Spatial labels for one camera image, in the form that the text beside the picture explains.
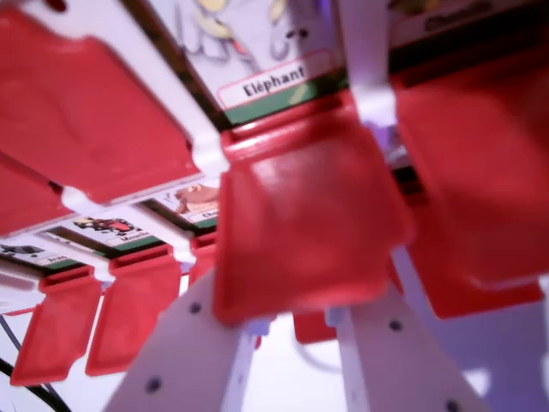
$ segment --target black cable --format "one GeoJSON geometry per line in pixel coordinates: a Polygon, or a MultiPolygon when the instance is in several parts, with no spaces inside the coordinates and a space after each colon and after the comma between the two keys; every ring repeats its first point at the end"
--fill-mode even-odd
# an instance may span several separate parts
{"type": "MultiPolygon", "coordinates": [[[[8,322],[6,322],[6,319],[4,319],[3,315],[0,315],[0,326],[2,326],[4,332],[6,332],[6,335],[8,336],[9,340],[14,344],[15,348],[18,351],[20,351],[21,350],[21,344],[19,343],[19,340],[17,339],[17,336],[15,336],[15,333],[9,327],[8,322]]],[[[47,392],[49,392],[51,395],[56,397],[58,399],[58,401],[65,407],[65,409],[62,409],[62,410],[70,410],[69,407],[67,406],[67,404],[63,401],[63,399],[55,391],[55,389],[53,389],[53,386],[51,386],[50,384],[45,384],[44,386],[47,389],[47,392]]]]}
{"type": "MultiPolygon", "coordinates": [[[[11,377],[13,371],[14,367],[12,367],[4,359],[0,358],[0,372],[11,377]]],[[[48,392],[42,386],[26,386],[26,388],[40,400],[44,401],[44,403],[46,403],[55,412],[71,412],[67,404],[63,402],[62,399],[48,392]]]]}
{"type": "MultiPolygon", "coordinates": [[[[21,344],[19,343],[17,336],[15,336],[15,333],[9,327],[8,322],[6,322],[6,319],[3,317],[3,315],[0,315],[0,326],[2,326],[4,332],[6,332],[6,335],[8,335],[9,340],[14,344],[17,351],[21,351],[21,344]]],[[[51,386],[50,384],[44,384],[44,386],[50,393],[61,399],[56,390],[53,389],[53,386],[51,386]]]]}

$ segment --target brown animal illustration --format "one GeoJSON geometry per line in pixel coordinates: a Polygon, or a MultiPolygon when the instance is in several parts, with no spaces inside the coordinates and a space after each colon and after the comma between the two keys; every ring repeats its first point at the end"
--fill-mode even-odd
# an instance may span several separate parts
{"type": "Polygon", "coordinates": [[[218,197],[220,190],[216,187],[204,185],[192,185],[175,192],[175,198],[179,200],[176,213],[205,212],[218,209],[218,197]]]}

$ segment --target animal illustration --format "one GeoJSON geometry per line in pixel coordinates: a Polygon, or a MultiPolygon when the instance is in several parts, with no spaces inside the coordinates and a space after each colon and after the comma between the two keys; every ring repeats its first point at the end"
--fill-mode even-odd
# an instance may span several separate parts
{"type": "Polygon", "coordinates": [[[122,236],[132,230],[141,230],[124,219],[94,219],[92,217],[84,217],[73,221],[73,223],[80,229],[91,227],[96,232],[116,233],[117,236],[122,236]]]}
{"type": "Polygon", "coordinates": [[[38,256],[37,253],[44,251],[44,249],[40,249],[39,247],[34,247],[30,245],[25,245],[25,246],[0,245],[0,248],[2,248],[0,253],[5,253],[8,256],[14,256],[14,255],[20,254],[20,255],[30,255],[31,258],[36,258],[38,256]]]}
{"type": "Polygon", "coordinates": [[[175,198],[179,200],[176,213],[205,212],[219,208],[220,190],[204,185],[192,185],[175,192],[175,198]]]}
{"type": "Polygon", "coordinates": [[[178,0],[176,32],[190,55],[227,61],[236,52],[252,73],[335,47],[323,0],[178,0]]]}
{"type": "Polygon", "coordinates": [[[435,9],[441,2],[442,0],[392,0],[389,9],[400,11],[404,15],[420,15],[435,9]]]}

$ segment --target card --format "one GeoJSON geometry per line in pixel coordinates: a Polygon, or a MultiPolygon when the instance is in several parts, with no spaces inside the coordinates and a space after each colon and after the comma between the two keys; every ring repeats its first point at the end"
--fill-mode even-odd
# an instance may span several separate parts
{"type": "Polygon", "coordinates": [[[233,124],[347,85],[330,1],[148,3],[233,124]]]}
{"type": "Polygon", "coordinates": [[[24,262],[36,268],[49,270],[60,270],[79,264],[79,262],[68,257],[32,245],[0,244],[0,256],[8,260],[24,262]]]}
{"type": "Polygon", "coordinates": [[[532,0],[390,0],[391,46],[401,47],[532,0]]]}
{"type": "Polygon", "coordinates": [[[184,188],[164,191],[154,200],[191,227],[205,228],[217,225],[219,193],[220,179],[204,179],[184,188]]]}
{"type": "Polygon", "coordinates": [[[63,235],[57,227],[53,232],[59,237],[67,236],[66,239],[72,241],[82,237],[88,238],[109,248],[125,252],[158,245],[161,241],[135,224],[139,218],[132,215],[133,212],[129,208],[117,208],[100,215],[81,216],[64,221],[59,226],[77,235],[72,239],[68,235],[63,235]]]}
{"type": "Polygon", "coordinates": [[[51,229],[51,231],[40,232],[40,235],[45,236],[47,238],[57,240],[58,242],[62,242],[65,245],[71,245],[71,246],[73,246],[77,249],[80,249],[82,251],[89,251],[91,253],[96,253],[98,255],[105,255],[105,253],[102,253],[101,251],[98,251],[98,250],[96,250],[92,247],[88,247],[87,245],[84,245],[82,243],[78,243],[78,242],[75,242],[75,241],[71,241],[70,239],[64,238],[64,236],[57,234],[57,231],[54,230],[54,229],[51,229]]]}

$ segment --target black screw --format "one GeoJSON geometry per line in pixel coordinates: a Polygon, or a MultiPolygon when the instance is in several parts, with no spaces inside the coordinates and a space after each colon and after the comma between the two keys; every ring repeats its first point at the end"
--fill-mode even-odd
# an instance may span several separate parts
{"type": "Polygon", "coordinates": [[[162,381],[158,377],[154,377],[148,380],[145,391],[147,393],[155,393],[162,386],[162,381]]]}
{"type": "Polygon", "coordinates": [[[198,302],[193,302],[190,304],[189,312],[193,315],[199,313],[202,310],[202,305],[198,302]]]}
{"type": "Polygon", "coordinates": [[[389,327],[394,330],[395,332],[400,332],[403,328],[402,324],[398,320],[391,320],[389,322],[389,327]]]}
{"type": "Polygon", "coordinates": [[[45,3],[58,13],[63,13],[67,10],[67,3],[64,0],[45,0],[45,3]]]}
{"type": "Polygon", "coordinates": [[[446,410],[448,412],[460,412],[462,409],[457,401],[450,399],[449,401],[446,401],[446,410]]]}

